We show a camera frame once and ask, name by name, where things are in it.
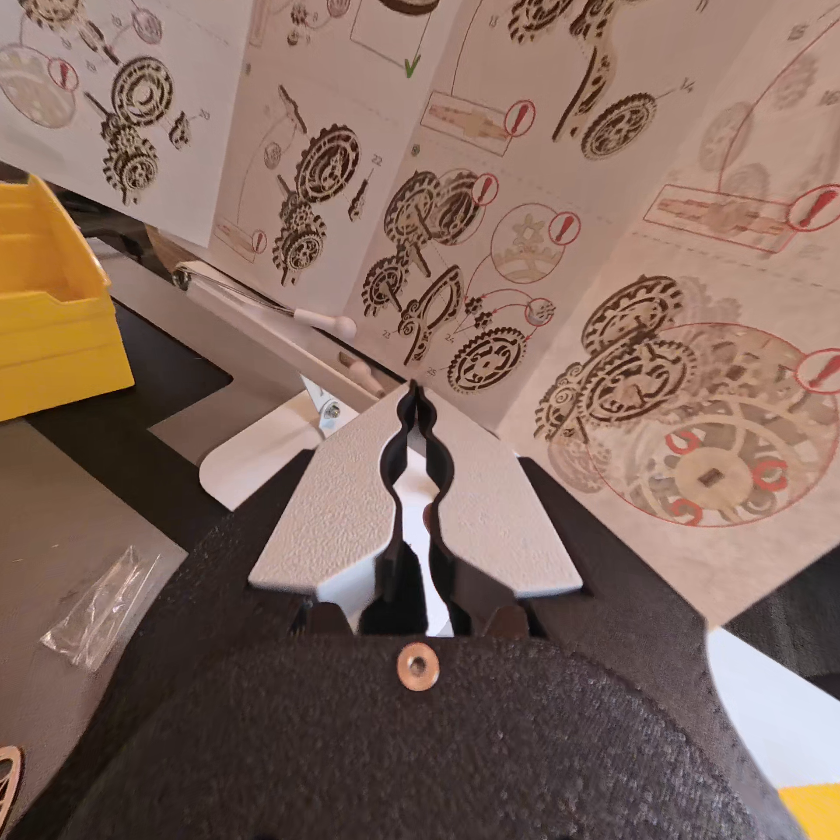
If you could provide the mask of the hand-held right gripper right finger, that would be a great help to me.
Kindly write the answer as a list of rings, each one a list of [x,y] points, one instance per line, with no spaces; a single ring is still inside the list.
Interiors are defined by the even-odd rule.
[[[429,570],[453,634],[482,635],[500,608],[582,591],[514,451],[420,385],[416,423],[436,489],[427,514]]]

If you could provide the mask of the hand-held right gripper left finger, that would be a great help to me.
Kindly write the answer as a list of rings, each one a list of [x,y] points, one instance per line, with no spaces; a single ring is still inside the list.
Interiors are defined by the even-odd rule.
[[[395,483],[407,465],[410,382],[323,441],[248,575],[264,591],[332,603],[363,632],[421,631],[421,569]]]

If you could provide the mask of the white book stand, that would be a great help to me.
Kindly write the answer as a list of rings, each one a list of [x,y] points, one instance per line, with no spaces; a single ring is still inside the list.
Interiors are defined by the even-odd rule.
[[[188,300],[291,368],[301,382],[298,394],[204,457],[202,486],[228,510],[397,387],[356,352],[358,328],[350,317],[270,300],[201,260],[179,263],[173,280]]]

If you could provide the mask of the clear plastic bag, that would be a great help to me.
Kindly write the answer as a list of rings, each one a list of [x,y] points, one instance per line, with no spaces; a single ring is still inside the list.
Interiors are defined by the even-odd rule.
[[[116,644],[160,557],[129,546],[40,639],[71,665],[95,673]]]

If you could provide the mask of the paper instruction sheet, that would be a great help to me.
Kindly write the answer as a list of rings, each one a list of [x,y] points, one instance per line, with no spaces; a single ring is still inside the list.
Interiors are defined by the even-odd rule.
[[[709,624],[838,541],[838,2],[2,2],[2,161],[540,462]]]

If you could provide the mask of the nested yellow plastic bins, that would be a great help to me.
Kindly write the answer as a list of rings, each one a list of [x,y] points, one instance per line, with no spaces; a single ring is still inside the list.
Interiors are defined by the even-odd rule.
[[[43,180],[2,182],[2,422],[134,386],[110,287]]]
[[[779,789],[785,807],[809,839],[839,839],[839,783]]]

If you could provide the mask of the wooden ornate bracket piece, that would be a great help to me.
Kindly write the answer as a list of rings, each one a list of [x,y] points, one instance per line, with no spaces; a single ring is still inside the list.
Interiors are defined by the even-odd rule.
[[[24,754],[15,745],[1,747],[1,831],[7,822],[24,771]]]

